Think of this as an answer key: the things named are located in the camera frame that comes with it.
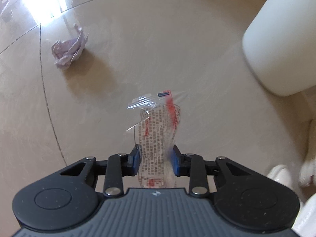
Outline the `white plastic trash bin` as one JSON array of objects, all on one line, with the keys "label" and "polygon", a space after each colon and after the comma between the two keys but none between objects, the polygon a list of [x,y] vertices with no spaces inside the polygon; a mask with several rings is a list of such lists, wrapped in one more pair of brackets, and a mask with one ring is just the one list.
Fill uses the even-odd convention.
[{"label": "white plastic trash bin", "polygon": [[315,86],[315,0],[267,0],[242,40],[246,61],[271,93]]}]

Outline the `red printed clear wrapper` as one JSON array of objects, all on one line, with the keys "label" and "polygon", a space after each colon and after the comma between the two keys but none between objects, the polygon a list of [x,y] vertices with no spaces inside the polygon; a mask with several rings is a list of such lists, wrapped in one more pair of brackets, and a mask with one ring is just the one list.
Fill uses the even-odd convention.
[{"label": "red printed clear wrapper", "polygon": [[176,187],[172,150],[181,122],[179,104],[186,97],[186,91],[165,90],[142,95],[127,106],[140,113],[140,122],[127,132],[133,133],[134,142],[139,146],[138,181],[142,188]]}]

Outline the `lilac paper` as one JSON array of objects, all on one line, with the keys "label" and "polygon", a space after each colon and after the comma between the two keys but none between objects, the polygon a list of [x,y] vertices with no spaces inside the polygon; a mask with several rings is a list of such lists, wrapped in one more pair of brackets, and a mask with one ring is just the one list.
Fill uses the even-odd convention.
[{"label": "lilac paper", "polygon": [[67,70],[72,62],[81,56],[88,41],[88,34],[85,34],[81,27],[77,24],[73,27],[77,33],[76,38],[66,41],[57,40],[51,47],[55,65],[61,70]]}]

